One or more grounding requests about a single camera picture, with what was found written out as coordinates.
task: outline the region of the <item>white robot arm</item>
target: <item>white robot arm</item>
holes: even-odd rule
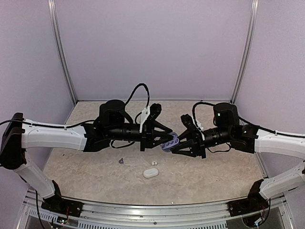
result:
[[[284,191],[292,190],[305,184],[305,139],[271,134],[258,130],[254,150],[257,153],[275,153],[294,156],[303,160],[297,166],[275,177],[265,179],[260,186],[260,195],[269,199]]]
[[[74,126],[24,120],[21,113],[16,113],[12,118],[15,121],[10,123],[2,138],[0,164],[15,171],[38,191],[45,201],[43,208],[63,213],[67,206],[69,209],[75,209],[77,206],[80,210],[73,210],[70,215],[79,216],[82,203],[71,203],[71,200],[63,199],[55,181],[43,174],[25,154],[25,150],[31,147],[60,147],[96,152],[109,147],[110,140],[139,141],[141,150],[144,150],[172,142],[173,136],[169,134],[172,130],[155,121],[161,112],[161,106],[151,106],[147,120],[142,123],[145,130],[142,133],[139,124],[117,123],[126,118],[124,111],[121,111],[124,106],[120,106],[122,103],[118,101],[101,106],[100,116],[94,124],[83,123]],[[109,118],[112,112],[114,119]],[[230,201],[228,205],[232,216],[257,211],[262,206],[268,207],[266,200],[305,184],[305,135],[271,133],[255,125],[239,125],[239,118],[233,115],[237,113],[237,108],[232,104],[217,104],[214,106],[214,113],[217,127],[205,131],[198,129],[189,115],[183,115],[182,122],[187,130],[178,137],[179,144],[173,146],[171,152],[205,158],[206,148],[230,142],[232,148],[248,153],[275,153],[303,159],[299,165],[282,174],[256,181],[246,199]],[[155,131],[155,127],[164,131]],[[183,151],[184,148],[189,148],[190,151]]]
[[[134,124],[125,112],[125,103],[110,100],[100,106],[100,115],[95,120],[72,126],[34,122],[16,113],[12,120],[3,122],[10,124],[2,137],[0,165],[16,172],[43,197],[42,208],[62,214],[69,209],[69,215],[79,217],[82,203],[63,199],[56,182],[43,174],[25,153],[26,149],[59,147],[97,152],[109,147],[112,140],[123,140],[140,142],[140,150],[144,151],[172,140],[169,134],[172,129],[155,120],[161,113],[161,105],[153,104],[145,111],[141,123]]]

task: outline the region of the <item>cylindrical motor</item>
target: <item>cylindrical motor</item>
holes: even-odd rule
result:
[[[204,147],[210,148],[230,141],[230,135],[227,128],[213,128],[203,132]]]
[[[120,127],[107,129],[108,137],[112,140],[140,142],[142,133],[140,133],[139,124],[124,123]]]

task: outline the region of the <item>lavender wall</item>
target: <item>lavender wall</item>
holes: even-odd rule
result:
[[[153,99],[230,100],[251,0],[56,1],[80,100],[127,99],[137,83]],[[146,98],[139,90],[135,98]]]
[[[237,105],[242,117],[276,130],[305,133],[305,2],[261,0]],[[299,160],[263,154],[269,175]],[[305,187],[285,196],[297,229],[304,228]]]
[[[0,0],[0,121],[15,112],[33,120],[63,123],[72,102],[57,55],[48,1]],[[0,135],[5,126],[0,126]],[[42,168],[50,150],[28,153]],[[28,186],[0,168],[0,228],[12,229]]]

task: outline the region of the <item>beige floor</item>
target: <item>beige floor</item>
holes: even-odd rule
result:
[[[191,114],[194,102],[159,102],[162,113],[158,121],[180,134],[185,130],[180,116]],[[95,119],[101,102],[78,103],[68,124]],[[132,116],[145,102],[130,102],[126,108]],[[213,109],[198,106],[197,119],[205,128],[213,127]],[[118,161],[123,158],[124,165]],[[151,162],[159,175],[145,179],[143,171]],[[97,153],[54,149],[44,169],[54,179],[64,196],[136,205],[203,203],[243,197],[261,173],[252,154],[231,150],[207,153],[206,159],[165,153],[158,146],[140,152],[139,143],[129,148],[107,148]]]

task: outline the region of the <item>purple object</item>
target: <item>purple object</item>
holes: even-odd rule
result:
[[[169,153],[171,151],[171,149],[174,148],[175,146],[177,146],[180,142],[178,135],[175,132],[170,133],[170,135],[173,136],[173,140],[166,142],[166,143],[162,144],[162,146],[161,146],[162,150],[166,153]]]

